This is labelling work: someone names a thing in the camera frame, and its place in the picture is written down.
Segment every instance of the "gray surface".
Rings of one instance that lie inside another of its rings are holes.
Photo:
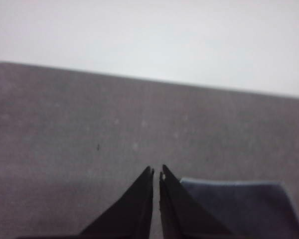
[[[162,238],[163,163],[283,181],[299,212],[299,100],[0,64],[0,239],[78,233],[147,165]]]

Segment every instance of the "blue fabric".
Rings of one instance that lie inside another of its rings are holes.
[[[299,239],[298,217],[279,183],[183,178],[181,184],[205,210],[238,235]]]

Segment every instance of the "white wall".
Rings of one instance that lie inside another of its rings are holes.
[[[299,0],[0,0],[0,61],[299,97]]]

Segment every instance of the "gray carpet surface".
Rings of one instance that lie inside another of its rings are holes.
[[[0,63],[0,239],[79,233],[151,165],[274,180],[299,214],[299,99]]]

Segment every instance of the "gray table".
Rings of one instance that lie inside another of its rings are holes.
[[[299,99],[0,63],[0,239],[80,232],[147,166],[283,181],[299,213]]]

